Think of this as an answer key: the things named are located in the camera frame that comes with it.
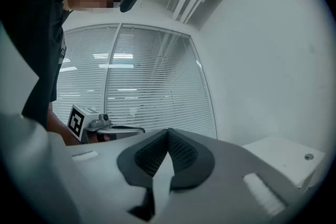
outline window blinds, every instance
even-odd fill
[[[53,111],[68,123],[73,104],[100,112],[105,64],[117,26],[78,29],[65,33],[66,55],[57,80]]]
[[[146,131],[173,127],[216,138],[202,66],[188,36],[123,25],[104,105],[114,124]]]

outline dark shirt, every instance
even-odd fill
[[[63,2],[2,0],[1,21],[19,53],[39,76],[23,116],[43,127],[47,126],[49,103],[56,99],[58,72],[66,50],[62,24],[70,12],[63,10]]]

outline white wall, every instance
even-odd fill
[[[198,53],[218,137],[283,136],[330,153],[335,125],[334,22],[322,0],[223,0]]]
[[[118,8],[101,10],[100,12],[73,12],[63,24],[64,31],[97,24],[142,24],[166,28],[178,31],[187,35],[193,35],[198,31],[189,25],[181,24],[173,20],[172,12],[165,9],[158,3],[143,1],[142,7],[137,2],[134,7],[122,13]]]

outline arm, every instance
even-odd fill
[[[68,127],[60,121],[52,111],[53,103],[49,103],[47,131],[60,134],[67,146],[79,145],[79,141],[72,135]]]

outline ceiling light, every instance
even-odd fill
[[[79,92],[60,92],[61,96],[66,96],[67,94],[78,94]]]
[[[77,70],[76,67],[64,67],[59,70],[59,72],[70,71],[70,70]]]
[[[133,59],[133,54],[114,54],[114,59]]]
[[[80,96],[80,94],[62,94],[61,96],[62,97],[65,97],[65,96]]]
[[[95,59],[107,59],[109,54],[93,54]]]

